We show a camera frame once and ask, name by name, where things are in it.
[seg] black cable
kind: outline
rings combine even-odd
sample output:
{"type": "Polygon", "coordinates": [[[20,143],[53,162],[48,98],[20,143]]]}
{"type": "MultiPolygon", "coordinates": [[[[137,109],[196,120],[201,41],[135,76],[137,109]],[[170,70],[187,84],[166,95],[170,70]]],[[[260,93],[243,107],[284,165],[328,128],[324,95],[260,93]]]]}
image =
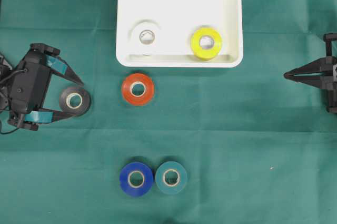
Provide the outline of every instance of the black cable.
{"type": "Polygon", "coordinates": [[[0,84],[2,84],[3,82],[6,82],[8,79],[12,78],[14,75],[16,75],[17,73],[21,73],[21,72],[25,72],[25,70],[16,70],[16,71],[13,71],[9,76],[3,78],[0,81],[0,84]]]}
{"type": "MultiPolygon", "coordinates": [[[[9,110],[8,110],[8,109],[0,109],[0,111],[9,111],[9,110]]],[[[2,132],[1,129],[2,129],[2,122],[1,122],[1,120],[0,120],[0,134],[2,134],[2,135],[14,133],[14,132],[15,132],[16,130],[18,130],[19,128],[16,128],[16,129],[11,130],[11,131],[9,131],[9,132],[2,132]]]]}
{"type": "Polygon", "coordinates": [[[2,132],[1,129],[2,129],[2,122],[0,121],[0,134],[1,134],[1,135],[14,133],[16,130],[19,130],[19,128],[16,128],[16,129],[11,130],[11,131],[9,131],[9,132],[2,132]]]}

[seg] blue tape roll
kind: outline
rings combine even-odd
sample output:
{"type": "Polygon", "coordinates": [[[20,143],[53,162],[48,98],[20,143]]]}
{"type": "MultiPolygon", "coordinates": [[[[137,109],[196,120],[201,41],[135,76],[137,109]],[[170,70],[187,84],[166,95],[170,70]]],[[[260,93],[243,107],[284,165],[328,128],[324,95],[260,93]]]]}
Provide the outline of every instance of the blue tape roll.
{"type": "Polygon", "coordinates": [[[166,162],[160,165],[156,171],[156,184],[165,194],[177,194],[181,192],[187,184],[187,173],[184,167],[177,162],[166,162]],[[166,173],[173,171],[177,173],[175,184],[169,184],[165,181],[166,173]]]}
{"type": "Polygon", "coordinates": [[[152,184],[153,184],[153,175],[151,169],[141,162],[132,162],[125,166],[120,174],[120,184],[122,190],[132,196],[140,197],[146,194],[152,184]],[[133,172],[140,173],[143,177],[143,182],[139,186],[134,186],[130,182],[130,176],[133,172]]]}

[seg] red tape roll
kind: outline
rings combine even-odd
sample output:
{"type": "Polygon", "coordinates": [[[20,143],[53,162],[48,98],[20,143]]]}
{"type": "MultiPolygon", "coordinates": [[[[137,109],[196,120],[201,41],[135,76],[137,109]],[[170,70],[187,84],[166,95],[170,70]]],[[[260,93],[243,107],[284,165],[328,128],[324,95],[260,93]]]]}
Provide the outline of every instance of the red tape roll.
{"type": "Polygon", "coordinates": [[[132,74],[129,75],[122,84],[122,95],[123,98],[128,101],[131,105],[145,105],[149,102],[154,95],[154,84],[150,77],[144,74],[132,74]],[[132,93],[132,88],[136,84],[141,84],[144,86],[144,93],[137,96],[132,93]]]}

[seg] teal fabric surface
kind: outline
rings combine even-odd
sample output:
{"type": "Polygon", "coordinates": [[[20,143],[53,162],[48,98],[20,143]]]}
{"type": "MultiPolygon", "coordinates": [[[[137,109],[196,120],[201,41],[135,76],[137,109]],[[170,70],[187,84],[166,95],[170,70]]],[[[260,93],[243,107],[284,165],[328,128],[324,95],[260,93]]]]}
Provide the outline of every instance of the teal fabric surface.
{"type": "MultiPolygon", "coordinates": [[[[244,58],[233,69],[129,68],[115,57],[117,0],[2,0],[0,50],[61,50],[92,96],[77,118],[0,137],[1,223],[335,223],[337,117],[325,94],[283,73],[325,55],[337,0],[242,0],[244,58]],[[121,84],[149,75],[133,107],[121,84]],[[177,161],[189,182],[131,198],[119,172],[177,161]]],[[[71,83],[53,77],[45,107],[71,83]]],[[[0,114],[3,130],[7,112],[0,114]]]]}

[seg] tape roll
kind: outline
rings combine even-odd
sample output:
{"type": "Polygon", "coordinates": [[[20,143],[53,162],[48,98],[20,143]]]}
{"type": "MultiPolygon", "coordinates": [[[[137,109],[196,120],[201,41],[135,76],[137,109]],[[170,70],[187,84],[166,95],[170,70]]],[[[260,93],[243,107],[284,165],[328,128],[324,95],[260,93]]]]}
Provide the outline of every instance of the tape roll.
{"type": "Polygon", "coordinates": [[[82,87],[70,86],[63,90],[58,103],[62,111],[74,113],[76,116],[80,116],[89,110],[91,98],[89,93],[82,87]],[[76,106],[72,106],[71,99],[76,96],[80,98],[80,103],[76,106]]]}
{"type": "Polygon", "coordinates": [[[209,27],[203,27],[197,30],[191,38],[191,49],[194,55],[202,60],[208,61],[216,57],[222,48],[222,39],[220,34],[209,27]],[[203,48],[200,45],[202,38],[210,38],[212,46],[210,48],[203,48]]]}
{"type": "Polygon", "coordinates": [[[141,162],[132,162],[126,165],[120,174],[120,185],[122,190],[132,196],[140,197],[146,194],[153,184],[153,175],[151,169],[141,162]],[[140,185],[135,186],[131,183],[131,175],[140,173],[143,181],[140,185]]]}
{"type": "Polygon", "coordinates": [[[184,167],[177,162],[166,162],[160,165],[155,176],[158,188],[165,194],[177,194],[181,192],[187,184],[187,173],[184,167]],[[168,172],[175,172],[177,180],[173,183],[167,182],[165,176],[168,172]]]}
{"type": "Polygon", "coordinates": [[[155,54],[160,40],[161,30],[153,22],[141,22],[131,32],[132,50],[137,54],[155,54]]]}
{"type": "Polygon", "coordinates": [[[150,77],[144,74],[129,75],[122,84],[123,98],[132,105],[145,105],[154,95],[154,84],[150,77]],[[141,84],[144,87],[144,92],[141,95],[132,93],[132,88],[136,84],[141,84]]]}

